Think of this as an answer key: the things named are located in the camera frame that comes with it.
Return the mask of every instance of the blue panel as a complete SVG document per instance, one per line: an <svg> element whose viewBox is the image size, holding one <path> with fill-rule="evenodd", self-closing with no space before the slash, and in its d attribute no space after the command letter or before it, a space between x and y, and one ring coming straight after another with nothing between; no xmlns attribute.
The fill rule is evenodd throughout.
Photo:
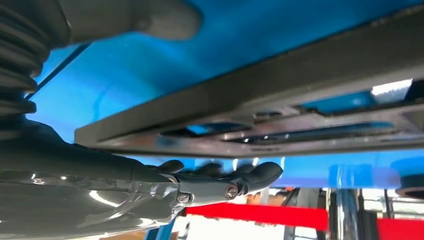
<svg viewBox="0 0 424 240"><path fill-rule="evenodd" d="M326 98L314 102L308 102L302 106L305 108L317 109L324 114L331 114L340 111L369 107L375 103L376 102L371 96L371 93L369 91L363 91L343 96Z"/></svg>
<svg viewBox="0 0 424 240"><path fill-rule="evenodd" d="M44 64L41 74L35 78L39 84L43 81L63 60L65 60L78 45L72 45L61 49L56 49L50 53L48 61Z"/></svg>
<svg viewBox="0 0 424 240"><path fill-rule="evenodd" d="M165 41L132 33L95 42L34 96L38 112L28 118L51 125L73 142L76 128L424 0L192 2L204 14L204 26L194 39ZM63 50L64 56L69 49ZM52 54L39 79L57 66L60 60L55 54L60 51ZM412 152L403 151L391 162L376 152L286 157L286 171L278 184L328 186L334 182L334 166L340 165L355 178L361 172L373 174L365 182L349 181L347 186L396 187L399 181L391 177L397 167L392 163L408 155L424 156L422 151ZM371 166L372 173L365 165Z"/></svg>

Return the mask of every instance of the screw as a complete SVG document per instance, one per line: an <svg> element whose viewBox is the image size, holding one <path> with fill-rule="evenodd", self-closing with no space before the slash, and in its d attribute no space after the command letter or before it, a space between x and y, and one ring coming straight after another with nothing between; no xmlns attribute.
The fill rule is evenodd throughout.
<svg viewBox="0 0 424 240"><path fill-rule="evenodd" d="M176 199L178 200L178 202L180 203L187 203L190 200L190 197L188 195L179 195L176 197Z"/></svg>
<svg viewBox="0 0 424 240"><path fill-rule="evenodd" d="M235 185L229 185L225 190L225 197L228 200L233 200L239 194L239 189Z"/></svg>

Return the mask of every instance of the red barrier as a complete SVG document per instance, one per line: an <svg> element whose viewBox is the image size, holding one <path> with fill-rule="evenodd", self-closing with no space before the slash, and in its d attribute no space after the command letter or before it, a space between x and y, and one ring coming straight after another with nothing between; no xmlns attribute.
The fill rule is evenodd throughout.
<svg viewBox="0 0 424 240"><path fill-rule="evenodd" d="M424 239L424 221L409 219L377 219L379 240Z"/></svg>
<svg viewBox="0 0 424 240"><path fill-rule="evenodd" d="M329 222L325 209L305 207L220 203L188 207L186 213L209 218L225 218L255 221L265 224L307 227L321 231L328 229Z"/></svg>

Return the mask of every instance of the robotic hand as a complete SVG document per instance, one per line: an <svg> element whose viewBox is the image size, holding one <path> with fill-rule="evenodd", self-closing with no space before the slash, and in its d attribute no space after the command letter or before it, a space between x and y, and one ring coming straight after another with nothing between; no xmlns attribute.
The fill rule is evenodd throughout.
<svg viewBox="0 0 424 240"><path fill-rule="evenodd" d="M226 202L281 175L274 163L227 175L210 166L178 173L179 161L143 165L66 143L51 127L25 118L36 107L24 96L37 90L32 77L52 49L130 31L188 39L201 25L193 6L181 0L2 0L0 16L0 239L74 239L157 227L182 208Z"/></svg>

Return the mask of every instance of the chrome pole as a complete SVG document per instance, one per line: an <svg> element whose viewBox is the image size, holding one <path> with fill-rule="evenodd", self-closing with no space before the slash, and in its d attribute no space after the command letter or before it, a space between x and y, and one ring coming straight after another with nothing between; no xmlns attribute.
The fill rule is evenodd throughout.
<svg viewBox="0 0 424 240"><path fill-rule="evenodd" d="M359 240L357 191L335 189L337 240Z"/></svg>

